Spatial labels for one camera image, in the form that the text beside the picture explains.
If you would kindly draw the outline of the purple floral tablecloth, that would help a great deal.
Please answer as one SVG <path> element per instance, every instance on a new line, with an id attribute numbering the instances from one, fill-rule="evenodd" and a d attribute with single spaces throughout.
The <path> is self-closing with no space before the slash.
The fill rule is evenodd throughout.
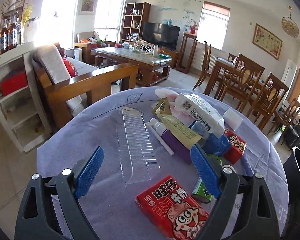
<path id="1" fill-rule="evenodd" d="M 181 187 L 191 193 L 198 173 L 194 166 L 170 155 L 155 137 L 152 145 L 160 170 L 149 181 L 123 182 L 118 150 L 118 125 L 121 107 L 128 106 L 143 114 L 145 121 L 153 118 L 152 107 L 159 101 L 155 87 L 129 89 L 108 96 L 73 118 L 37 150 L 37 172 L 43 177 L 58 175 L 72 168 L 81 159 L 101 146 L 104 161 L 86 196 L 79 201 L 87 219 L 101 239 L 163 239 L 163 235 L 141 212 L 136 196 L 166 176 L 172 176 Z M 244 118 L 236 131 L 246 142 L 243 158 L 235 170 L 264 176 L 273 198 L 279 228 L 283 229 L 288 211 L 288 185 L 279 154 L 269 139 Z"/>

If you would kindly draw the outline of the green Doublemint gum box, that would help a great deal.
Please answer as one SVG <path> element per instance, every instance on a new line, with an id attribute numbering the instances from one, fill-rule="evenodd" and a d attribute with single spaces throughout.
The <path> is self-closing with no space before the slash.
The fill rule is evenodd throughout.
<path id="1" fill-rule="evenodd" d="M 198 178 L 197 183 L 191 192 L 191 197 L 200 203 L 208 204 L 211 202 L 213 195 L 208 193 L 202 179 Z"/>

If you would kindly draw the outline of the framed sunflower picture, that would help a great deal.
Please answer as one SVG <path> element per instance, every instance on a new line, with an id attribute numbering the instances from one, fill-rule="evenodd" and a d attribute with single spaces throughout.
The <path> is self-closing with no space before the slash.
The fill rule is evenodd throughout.
<path id="1" fill-rule="evenodd" d="M 95 13 L 97 0 L 80 0 L 78 13 L 82 15 L 93 15 Z"/>

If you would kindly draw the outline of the white plastic wipes pack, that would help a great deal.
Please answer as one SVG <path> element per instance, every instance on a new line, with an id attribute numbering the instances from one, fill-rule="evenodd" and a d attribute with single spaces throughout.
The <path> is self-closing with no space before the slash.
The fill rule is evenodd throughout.
<path id="1" fill-rule="evenodd" d="M 209 133 L 220 138 L 225 131 L 224 119 L 206 100 L 196 94 L 180 93 L 174 101 L 175 109 L 187 113 Z"/>

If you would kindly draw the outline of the small red milk carton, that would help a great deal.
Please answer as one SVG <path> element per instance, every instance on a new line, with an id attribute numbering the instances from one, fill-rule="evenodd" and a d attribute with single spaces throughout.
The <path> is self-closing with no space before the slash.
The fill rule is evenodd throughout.
<path id="1" fill-rule="evenodd" d="M 243 157 L 246 142 L 240 138 L 235 132 L 226 128 L 224 135 L 230 142 L 229 150 L 223 155 L 223 157 L 230 163 L 235 164 Z"/>

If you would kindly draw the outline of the purple spray bottle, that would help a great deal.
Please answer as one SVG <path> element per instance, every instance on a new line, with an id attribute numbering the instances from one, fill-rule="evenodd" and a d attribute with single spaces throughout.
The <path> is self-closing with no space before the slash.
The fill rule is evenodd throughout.
<path id="1" fill-rule="evenodd" d="M 170 132 L 170 130 L 162 122 L 152 118 L 146 123 L 146 126 L 170 155 L 178 156 L 187 164 L 192 163 L 190 151 Z"/>

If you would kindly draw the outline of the large red milk carton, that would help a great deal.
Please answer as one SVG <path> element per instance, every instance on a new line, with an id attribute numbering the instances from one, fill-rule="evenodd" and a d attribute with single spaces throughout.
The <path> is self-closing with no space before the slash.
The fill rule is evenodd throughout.
<path id="1" fill-rule="evenodd" d="M 170 175 L 138 194 L 135 202 L 170 239 L 196 239 L 209 216 Z"/>

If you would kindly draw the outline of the black flat television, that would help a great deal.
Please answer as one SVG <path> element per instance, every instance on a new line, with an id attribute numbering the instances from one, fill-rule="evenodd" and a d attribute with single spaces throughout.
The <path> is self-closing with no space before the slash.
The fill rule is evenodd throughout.
<path id="1" fill-rule="evenodd" d="M 175 50 L 179 32 L 178 26 L 146 22 L 143 26 L 142 39 L 148 43 Z"/>

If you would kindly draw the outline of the wooden coffee table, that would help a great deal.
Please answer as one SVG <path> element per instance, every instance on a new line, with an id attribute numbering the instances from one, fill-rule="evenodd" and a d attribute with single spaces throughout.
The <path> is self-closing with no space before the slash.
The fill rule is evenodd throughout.
<path id="1" fill-rule="evenodd" d="M 142 87 L 153 86 L 168 79 L 172 59 L 162 59 L 152 54 L 132 52 L 129 49 L 107 47 L 95 50 L 95 56 L 119 63 L 139 66 L 136 83 Z"/>

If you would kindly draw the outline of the wooden dining chair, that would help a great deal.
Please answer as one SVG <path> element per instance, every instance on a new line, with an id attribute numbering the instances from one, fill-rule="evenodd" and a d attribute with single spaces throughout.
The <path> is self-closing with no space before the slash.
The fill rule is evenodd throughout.
<path id="1" fill-rule="evenodd" d="M 197 80 L 192 90 L 195 90 L 198 86 L 200 86 L 205 80 L 205 78 L 209 75 L 208 70 L 209 70 L 209 64 L 211 59 L 211 45 L 208 45 L 206 41 L 204 42 L 204 45 L 205 45 L 205 51 L 203 57 L 202 70 L 199 79 Z"/>
<path id="2" fill-rule="evenodd" d="M 248 100 L 250 108 L 246 117 L 248 118 L 251 113 L 256 113 L 255 123 L 262 116 L 257 125 L 259 130 L 262 131 L 287 91 L 288 87 L 274 74 L 270 73 L 257 96 Z"/>
<path id="3" fill-rule="evenodd" d="M 223 101 L 226 94 L 231 95 L 239 101 L 236 110 L 242 113 L 263 72 L 264 67 L 239 54 L 234 69 L 230 70 L 230 76 L 226 77 L 223 74 L 225 80 L 222 82 L 217 99 Z"/>

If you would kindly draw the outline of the beige snack wrapper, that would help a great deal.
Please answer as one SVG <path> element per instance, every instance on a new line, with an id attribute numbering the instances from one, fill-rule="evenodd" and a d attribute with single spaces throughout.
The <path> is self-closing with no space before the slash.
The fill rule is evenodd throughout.
<path id="1" fill-rule="evenodd" d="M 198 133 L 185 126 L 171 113 L 170 104 L 167 98 L 162 98 L 152 111 L 168 130 L 188 149 L 203 139 Z"/>

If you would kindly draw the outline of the wooden sofa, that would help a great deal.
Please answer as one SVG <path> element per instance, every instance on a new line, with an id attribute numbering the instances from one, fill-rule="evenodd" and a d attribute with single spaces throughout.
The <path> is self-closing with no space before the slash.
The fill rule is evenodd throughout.
<path id="1" fill-rule="evenodd" d="M 69 102 L 87 96 L 87 105 L 111 95 L 111 84 L 121 80 L 121 90 L 135 88 L 138 65 L 121 63 L 71 77 L 54 44 L 36 48 L 33 68 L 39 96 L 48 105 L 55 126 L 60 129 L 74 118 Z"/>

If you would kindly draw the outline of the red cushion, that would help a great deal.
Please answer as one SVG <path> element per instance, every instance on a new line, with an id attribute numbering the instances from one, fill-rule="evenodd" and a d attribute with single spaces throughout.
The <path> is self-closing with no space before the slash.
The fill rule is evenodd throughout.
<path id="1" fill-rule="evenodd" d="M 66 59 L 66 58 L 62 58 L 62 60 L 63 60 L 63 62 L 65 64 L 65 67 L 66 67 L 69 75 L 71 77 L 78 76 L 78 72 L 77 72 L 76 68 L 74 67 L 74 65 L 68 59 Z"/>

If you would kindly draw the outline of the blue tissue pack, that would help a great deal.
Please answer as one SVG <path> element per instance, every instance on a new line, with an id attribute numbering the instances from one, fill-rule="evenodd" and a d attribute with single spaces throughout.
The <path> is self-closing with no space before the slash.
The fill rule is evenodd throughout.
<path id="1" fill-rule="evenodd" d="M 202 137 L 197 143 L 206 154 L 221 157 L 231 148 L 230 141 L 225 135 L 218 138 L 213 133 L 209 133 L 206 128 L 197 121 L 191 124 L 190 129 Z"/>

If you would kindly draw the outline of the tall wooden plant stand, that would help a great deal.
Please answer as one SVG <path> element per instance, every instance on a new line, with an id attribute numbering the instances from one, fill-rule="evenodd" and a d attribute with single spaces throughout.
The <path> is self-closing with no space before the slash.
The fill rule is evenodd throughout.
<path id="1" fill-rule="evenodd" d="M 184 32 L 175 69 L 187 74 L 190 71 L 197 46 L 197 35 Z"/>

